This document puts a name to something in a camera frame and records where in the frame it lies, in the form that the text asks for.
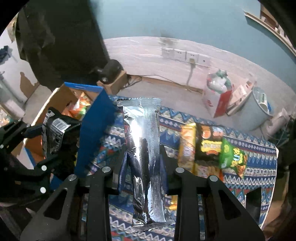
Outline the black white snack packet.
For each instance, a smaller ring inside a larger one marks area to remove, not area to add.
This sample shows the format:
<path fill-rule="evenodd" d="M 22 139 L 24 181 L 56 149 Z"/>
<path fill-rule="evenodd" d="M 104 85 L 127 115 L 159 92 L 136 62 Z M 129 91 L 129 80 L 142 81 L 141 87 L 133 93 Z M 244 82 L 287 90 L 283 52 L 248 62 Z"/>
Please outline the black white snack packet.
<path fill-rule="evenodd" d="M 61 146 L 63 135 L 70 124 L 62 120 L 57 110 L 48 109 L 42 125 L 42 149 L 45 158 L 56 154 Z"/>

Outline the green bean snack bag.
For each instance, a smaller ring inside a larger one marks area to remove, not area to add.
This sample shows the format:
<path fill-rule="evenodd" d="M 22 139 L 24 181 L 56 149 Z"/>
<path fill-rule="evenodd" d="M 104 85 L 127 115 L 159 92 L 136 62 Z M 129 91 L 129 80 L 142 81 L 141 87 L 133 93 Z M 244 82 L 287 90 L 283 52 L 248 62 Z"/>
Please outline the green bean snack bag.
<path fill-rule="evenodd" d="M 220 169 L 230 168 L 240 177 L 244 177 L 248 161 L 248 154 L 232 145 L 226 138 L 222 139 L 221 152 L 219 154 Z"/>

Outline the yellow long cracker packet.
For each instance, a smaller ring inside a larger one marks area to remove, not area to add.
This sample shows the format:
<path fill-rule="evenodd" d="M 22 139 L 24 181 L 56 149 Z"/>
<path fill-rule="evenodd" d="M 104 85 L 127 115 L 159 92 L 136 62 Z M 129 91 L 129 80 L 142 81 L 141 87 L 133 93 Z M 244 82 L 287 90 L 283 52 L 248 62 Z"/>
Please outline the yellow long cracker packet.
<path fill-rule="evenodd" d="M 178 155 L 178 166 L 189 172 L 194 172 L 196 150 L 196 124 L 190 123 L 182 126 Z"/>

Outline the black chips snack bag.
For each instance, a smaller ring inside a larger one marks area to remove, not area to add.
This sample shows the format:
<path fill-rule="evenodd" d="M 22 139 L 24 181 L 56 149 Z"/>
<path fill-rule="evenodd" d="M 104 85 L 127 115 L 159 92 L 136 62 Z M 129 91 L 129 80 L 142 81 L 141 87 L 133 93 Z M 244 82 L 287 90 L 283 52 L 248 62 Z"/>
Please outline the black chips snack bag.
<path fill-rule="evenodd" d="M 224 128 L 222 126 L 210 126 L 198 123 L 195 160 L 219 162 L 223 136 Z"/>

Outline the silver foil snack packet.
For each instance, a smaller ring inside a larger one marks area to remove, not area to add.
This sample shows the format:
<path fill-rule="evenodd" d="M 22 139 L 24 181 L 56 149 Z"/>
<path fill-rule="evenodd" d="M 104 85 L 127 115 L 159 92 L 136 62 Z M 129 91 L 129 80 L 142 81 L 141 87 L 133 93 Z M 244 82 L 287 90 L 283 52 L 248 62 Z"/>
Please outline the silver foil snack packet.
<path fill-rule="evenodd" d="M 159 98 L 117 100 L 123 114 L 127 162 L 133 187 L 132 231 L 145 232 L 174 223 L 165 207 L 161 167 Z"/>

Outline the patterned blue table cloth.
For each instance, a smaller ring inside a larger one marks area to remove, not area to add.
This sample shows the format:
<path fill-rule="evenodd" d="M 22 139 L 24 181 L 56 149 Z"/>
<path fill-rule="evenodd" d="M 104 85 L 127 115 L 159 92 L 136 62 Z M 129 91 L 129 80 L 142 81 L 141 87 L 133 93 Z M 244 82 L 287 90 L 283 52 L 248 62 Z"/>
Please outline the patterned blue table cloth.
<path fill-rule="evenodd" d="M 213 126 L 217 123 L 177 111 L 165 106 L 160 108 L 160 142 L 166 153 L 173 159 L 178 158 L 180 132 L 183 125 L 197 123 L 198 126 Z M 218 174 L 224 184 L 239 202 L 253 215 L 259 227 L 263 227 L 273 197 L 276 171 L 278 167 L 278 149 L 274 144 L 233 128 L 222 126 L 226 140 L 247 154 L 248 161 L 244 176 L 238 176 L 233 169 L 218 169 L 218 156 L 201 156 L 195 162 L 195 174 L 200 177 Z M 123 116 L 116 113 L 115 122 L 107 129 L 101 139 L 102 146 L 89 166 L 89 173 L 111 163 L 118 156 L 125 143 Z M 110 227 L 113 240 L 173 240 L 174 226 L 141 233 L 132 231 L 132 183 L 127 173 L 125 188 L 119 196 L 111 196 Z"/>

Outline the blue cardboard storage box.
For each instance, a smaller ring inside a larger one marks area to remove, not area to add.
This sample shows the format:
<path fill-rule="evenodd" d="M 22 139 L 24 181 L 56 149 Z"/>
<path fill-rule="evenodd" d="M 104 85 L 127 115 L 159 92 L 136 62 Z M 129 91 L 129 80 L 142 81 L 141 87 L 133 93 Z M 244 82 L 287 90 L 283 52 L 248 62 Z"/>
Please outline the blue cardboard storage box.
<path fill-rule="evenodd" d="M 94 90 L 97 96 L 82 120 L 61 114 L 62 120 L 70 124 L 70 127 L 63 135 L 60 150 L 44 158 L 34 169 L 19 168 L 15 175 L 17 182 L 31 186 L 41 185 L 42 182 L 49 185 L 51 173 L 59 180 L 65 180 L 71 174 L 79 178 L 87 176 L 87 165 L 94 159 L 100 139 L 107 126 L 114 121 L 115 113 L 115 107 L 106 91 L 99 86 L 95 86 Z M 39 144 L 42 147 L 42 125 L 26 126 L 22 138 L 40 137 Z"/>

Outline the light blue trash bin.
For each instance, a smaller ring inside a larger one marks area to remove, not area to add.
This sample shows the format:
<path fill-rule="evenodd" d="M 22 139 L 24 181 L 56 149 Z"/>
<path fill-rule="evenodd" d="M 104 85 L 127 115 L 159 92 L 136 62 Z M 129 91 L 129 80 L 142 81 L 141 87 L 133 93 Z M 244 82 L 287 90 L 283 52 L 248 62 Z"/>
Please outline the light blue trash bin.
<path fill-rule="evenodd" d="M 268 102 L 266 93 L 254 87 L 243 107 L 234 116 L 234 126 L 243 132 L 260 127 L 273 117 L 273 107 Z"/>

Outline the red white paper bag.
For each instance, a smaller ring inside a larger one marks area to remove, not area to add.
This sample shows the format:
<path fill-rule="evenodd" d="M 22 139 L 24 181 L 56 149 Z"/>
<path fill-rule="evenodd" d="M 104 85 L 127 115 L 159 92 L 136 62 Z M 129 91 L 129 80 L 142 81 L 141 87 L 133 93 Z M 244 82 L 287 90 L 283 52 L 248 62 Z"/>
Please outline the red white paper bag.
<path fill-rule="evenodd" d="M 233 84 L 226 71 L 219 69 L 207 75 L 202 101 L 212 118 L 226 113 L 232 92 Z"/>

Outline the flat cardboard pieces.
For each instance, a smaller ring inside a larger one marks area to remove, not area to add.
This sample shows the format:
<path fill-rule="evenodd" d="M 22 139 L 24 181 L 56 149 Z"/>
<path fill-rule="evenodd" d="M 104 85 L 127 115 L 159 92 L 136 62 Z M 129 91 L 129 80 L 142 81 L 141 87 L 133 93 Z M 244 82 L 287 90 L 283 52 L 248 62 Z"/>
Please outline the flat cardboard pieces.
<path fill-rule="evenodd" d="M 252 89 L 257 85 L 257 82 L 254 83 L 247 80 L 243 85 L 239 85 L 232 93 L 228 107 L 226 109 L 227 115 L 234 115 L 237 113 L 248 100 Z"/>

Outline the black round device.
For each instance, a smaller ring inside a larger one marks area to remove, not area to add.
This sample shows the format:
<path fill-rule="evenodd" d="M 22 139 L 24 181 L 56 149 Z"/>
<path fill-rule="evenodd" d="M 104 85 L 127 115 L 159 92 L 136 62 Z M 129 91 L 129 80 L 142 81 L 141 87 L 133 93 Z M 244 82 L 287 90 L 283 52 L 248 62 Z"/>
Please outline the black round device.
<path fill-rule="evenodd" d="M 115 59 L 109 60 L 104 68 L 97 67 L 95 69 L 96 73 L 98 74 L 98 80 L 103 84 L 113 83 L 122 70 L 122 65 Z"/>

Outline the small brown cardboard box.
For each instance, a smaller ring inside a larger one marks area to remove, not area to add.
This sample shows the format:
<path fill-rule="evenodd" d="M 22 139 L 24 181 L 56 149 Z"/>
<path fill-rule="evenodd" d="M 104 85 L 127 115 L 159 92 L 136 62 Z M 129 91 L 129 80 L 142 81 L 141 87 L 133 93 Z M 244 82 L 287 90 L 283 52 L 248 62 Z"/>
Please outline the small brown cardboard box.
<path fill-rule="evenodd" d="M 114 82 L 110 84 L 103 84 L 102 82 L 97 81 L 97 85 L 100 87 L 103 87 L 103 89 L 109 95 L 117 95 L 127 83 L 128 83 L 128 78 L 127 78 L 126 71 L 124 70 L 122 70 L 121 73 L 114 80 Z"/>

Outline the black jacket person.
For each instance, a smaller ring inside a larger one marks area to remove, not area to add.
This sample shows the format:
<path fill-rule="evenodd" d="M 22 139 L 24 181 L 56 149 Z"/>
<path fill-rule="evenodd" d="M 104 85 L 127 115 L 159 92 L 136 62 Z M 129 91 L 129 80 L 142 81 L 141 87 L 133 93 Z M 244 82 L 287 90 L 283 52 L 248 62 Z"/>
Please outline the black jacket person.
<path fill-rule="evenodd" d="M 96 85 L 109 61 L 90 1 L 29 1 L 18 13 L 16 43 L 37 81 Z"/>

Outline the white wall socket strip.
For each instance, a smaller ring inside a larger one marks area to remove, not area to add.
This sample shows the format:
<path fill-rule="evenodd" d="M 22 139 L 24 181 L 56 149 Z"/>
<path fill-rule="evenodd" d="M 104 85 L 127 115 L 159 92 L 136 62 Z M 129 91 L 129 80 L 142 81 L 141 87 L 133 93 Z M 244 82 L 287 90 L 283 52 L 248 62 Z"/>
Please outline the white wall socket strip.
<path fill-rule="evenodd" d="M 210 57 L 193 51 L 162 47 L 162 57 L 205 67 L 211 66 Z"/>

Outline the wooden wall shelf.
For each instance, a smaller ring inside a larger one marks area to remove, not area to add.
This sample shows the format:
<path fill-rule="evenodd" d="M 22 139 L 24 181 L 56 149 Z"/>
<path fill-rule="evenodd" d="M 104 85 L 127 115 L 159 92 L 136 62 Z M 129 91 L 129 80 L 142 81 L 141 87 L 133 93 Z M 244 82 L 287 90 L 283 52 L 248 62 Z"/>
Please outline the wooden wall shelf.
<path fill-rule="evenodd" d="M 274 16 L 262 4 L 260 4 L 259 16 L 256 16 L 248 11 L 244 11 L 244 15 L 269 30 L 269 32 L 275 35 L 295 56 L 295 47 L 289 37 Z"/>

